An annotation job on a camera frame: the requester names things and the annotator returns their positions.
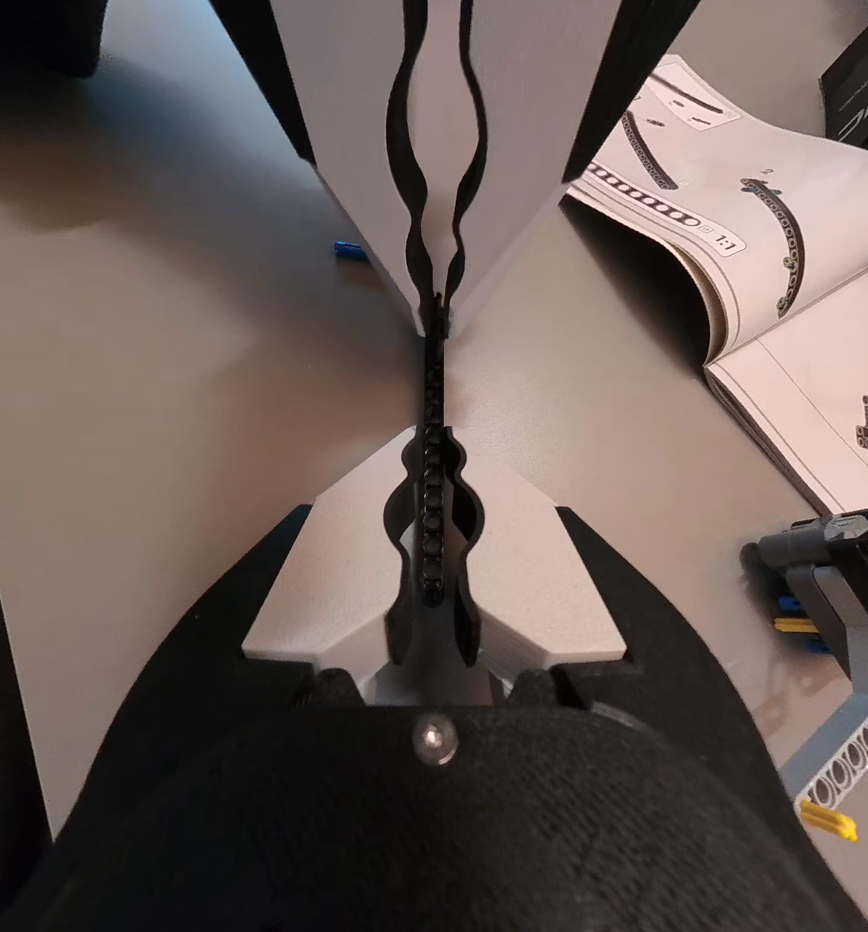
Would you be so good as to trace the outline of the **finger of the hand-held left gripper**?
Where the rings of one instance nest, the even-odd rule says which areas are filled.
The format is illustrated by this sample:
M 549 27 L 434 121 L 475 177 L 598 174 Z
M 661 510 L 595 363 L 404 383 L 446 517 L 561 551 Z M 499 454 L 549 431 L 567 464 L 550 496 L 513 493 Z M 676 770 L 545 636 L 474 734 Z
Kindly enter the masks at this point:
M 428 184 L 408 98 L 428 3 L 278 1 L 272 8 L 317 174 L 424 335 L 435 287 L 422 231 Z
M 537 222 L 563 193 L 568 159 L 619 1 L 476 1 L 469 59 L 483 98 L 485 164 L 459 223 L 464 273 L 449 334 L 489 300 Z

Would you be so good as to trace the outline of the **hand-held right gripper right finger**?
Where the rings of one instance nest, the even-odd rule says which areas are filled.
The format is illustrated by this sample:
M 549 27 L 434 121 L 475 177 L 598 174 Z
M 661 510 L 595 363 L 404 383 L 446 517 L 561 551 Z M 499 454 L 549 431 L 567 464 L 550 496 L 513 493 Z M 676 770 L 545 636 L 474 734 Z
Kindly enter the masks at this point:
M 625 640 L 554 501 L 451 428 L 444 453 L 463 661 L 511 689 L 522 673 L 622 660 Z

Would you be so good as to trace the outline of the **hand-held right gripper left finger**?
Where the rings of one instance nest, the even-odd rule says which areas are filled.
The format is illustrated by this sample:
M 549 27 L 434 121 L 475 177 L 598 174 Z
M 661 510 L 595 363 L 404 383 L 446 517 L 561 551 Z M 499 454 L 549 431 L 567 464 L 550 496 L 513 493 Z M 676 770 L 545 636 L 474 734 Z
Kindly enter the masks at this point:
M 376 702 L 378 675 L 391 662 L 384 617 L 414 536 L 412 504 L 396 519 L 395 538 L 384 507 L 408 477 L 403 451 L 415 436 L 402 431 L 315 499 L 243 641 L 246 658 L 345 670 Z

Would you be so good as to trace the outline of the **black toy brick beam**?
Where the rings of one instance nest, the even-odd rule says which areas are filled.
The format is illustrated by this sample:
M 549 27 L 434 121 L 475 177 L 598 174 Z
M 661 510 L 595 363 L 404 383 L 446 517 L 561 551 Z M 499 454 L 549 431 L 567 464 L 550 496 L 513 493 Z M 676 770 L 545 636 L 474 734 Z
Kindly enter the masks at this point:
M 418 530 L 420 534 L 417 571 L 422 603 L 428 609 L 440 606 L 444 596 L 444 343 L 447 332 L 442 296 L 437 294 L 428 318 L 425 337 L 424 390 L 422 398 L 421 476 L 418 481 Z

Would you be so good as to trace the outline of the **open instruction booklet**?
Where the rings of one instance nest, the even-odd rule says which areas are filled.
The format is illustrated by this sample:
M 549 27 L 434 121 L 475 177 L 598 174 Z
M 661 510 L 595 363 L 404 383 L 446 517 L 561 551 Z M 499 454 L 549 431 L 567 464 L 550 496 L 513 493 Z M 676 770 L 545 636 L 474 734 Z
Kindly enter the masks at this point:
M 868 505 L 868 151 L 762 122 L 668 54 L 568 195 L 684 267 L 711 390 L 804 498 Z

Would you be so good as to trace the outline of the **grey toy brick assembly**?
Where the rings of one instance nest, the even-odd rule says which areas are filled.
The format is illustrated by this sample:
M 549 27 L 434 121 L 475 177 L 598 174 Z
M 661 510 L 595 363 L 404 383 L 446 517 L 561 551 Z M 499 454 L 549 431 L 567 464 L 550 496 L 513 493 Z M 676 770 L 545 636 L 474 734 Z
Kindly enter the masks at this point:
M 775 630 L 832 657 L 851 690 L 783 764 L 806 827 L 857 843 L 839 807 L 868 772 L 868 508 L 795 522 L 754 544 L 778 594 Z

